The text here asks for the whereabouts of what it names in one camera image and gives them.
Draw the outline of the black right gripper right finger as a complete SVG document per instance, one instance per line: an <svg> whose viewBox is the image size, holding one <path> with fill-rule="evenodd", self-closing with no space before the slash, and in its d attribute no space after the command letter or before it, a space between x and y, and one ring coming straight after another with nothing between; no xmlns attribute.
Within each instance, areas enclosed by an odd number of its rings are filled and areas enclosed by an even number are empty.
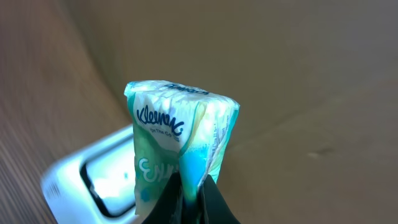
<svg viewBox="0 0 398 224"><path fill-rule="evenodd" d="M207 175L199 194L200 224L240 224L233 215L211 175Z"/></svg>

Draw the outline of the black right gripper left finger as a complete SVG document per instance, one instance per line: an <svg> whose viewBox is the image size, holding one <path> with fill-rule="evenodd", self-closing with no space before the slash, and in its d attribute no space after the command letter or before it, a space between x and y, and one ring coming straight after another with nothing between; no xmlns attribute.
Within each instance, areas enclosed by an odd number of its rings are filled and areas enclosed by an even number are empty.
<svg viewBox="0 0 398 224"><path fill-rule="evenodd" d="M173 173L143 224L181 224L183 194L180 174Z"/></svg>

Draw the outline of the teal tissue pack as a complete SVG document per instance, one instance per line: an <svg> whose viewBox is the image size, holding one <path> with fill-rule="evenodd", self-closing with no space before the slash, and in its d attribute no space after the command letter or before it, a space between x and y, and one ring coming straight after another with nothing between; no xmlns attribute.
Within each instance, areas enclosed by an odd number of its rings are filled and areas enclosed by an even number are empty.
<svg viewBox="0 0 398 224"><path fill-rule="evenodd" d="M175 172L193 203L208 175L218 180L239 103L165 80L130 82L124 94L134 133L136 214L150 213Z"/></svg>

